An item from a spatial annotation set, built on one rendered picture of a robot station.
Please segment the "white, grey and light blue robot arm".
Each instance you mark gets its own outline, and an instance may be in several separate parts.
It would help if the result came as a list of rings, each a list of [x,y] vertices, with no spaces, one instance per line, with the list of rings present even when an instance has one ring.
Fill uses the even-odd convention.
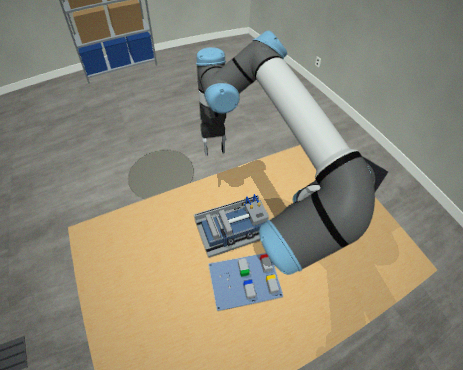
[[[233,111],[239,94],[257,80],[316,169],[316,180],[259,228],[272,263],[291,275],[366,232],[375,207],[375,174],[359,151],[349,148],[285,56],[282,43],[265,31],[227,64],[221,49],[205,48],[196,65],[198,89],[220,114]]]

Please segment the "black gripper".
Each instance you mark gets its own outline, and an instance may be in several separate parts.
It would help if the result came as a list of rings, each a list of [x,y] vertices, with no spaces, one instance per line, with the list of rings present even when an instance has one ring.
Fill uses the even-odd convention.
[[[208,103],[205,99],[205,94],[199,91],[199,105],[200,105],[200,118],[202,120],[202,140],[205,148],[205,156],[208,156],[207,140],[206,138],[221,137],[222,136],[222,153],[225,153],[225,120],[226,113],[220,114],[214,112],[209,108]],[[205,113],[205,118],[204,118]],[[218,124],[220,123],[220,124]],[[211,124],[211,125],[209,125]],[[214,125],[216,124],[216,125]]]

